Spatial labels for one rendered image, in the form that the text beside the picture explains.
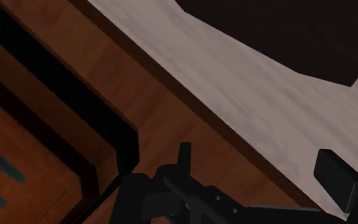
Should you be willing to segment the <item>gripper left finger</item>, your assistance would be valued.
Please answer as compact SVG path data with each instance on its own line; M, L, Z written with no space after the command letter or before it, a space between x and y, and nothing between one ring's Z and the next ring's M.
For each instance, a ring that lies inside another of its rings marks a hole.
M249 210L215 186L192 178L191 143L181 143L177 162L157 168L153 178L126 175L120 184L109 224L151 224L166 217L171 224L246 224Z

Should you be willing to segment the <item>brown wooden furniture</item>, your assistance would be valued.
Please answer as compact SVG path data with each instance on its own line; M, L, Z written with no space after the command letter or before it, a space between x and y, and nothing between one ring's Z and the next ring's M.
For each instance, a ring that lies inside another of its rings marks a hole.
M0 223L109 224L124 175L154 176L189 142L191 175L244 206L314 207L85 0L0 0Z

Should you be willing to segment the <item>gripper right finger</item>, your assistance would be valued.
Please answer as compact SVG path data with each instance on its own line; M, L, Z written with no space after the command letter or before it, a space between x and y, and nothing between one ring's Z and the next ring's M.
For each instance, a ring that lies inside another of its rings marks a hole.
M313 175L342 212L358 224L358 172L333 150L320 149Z

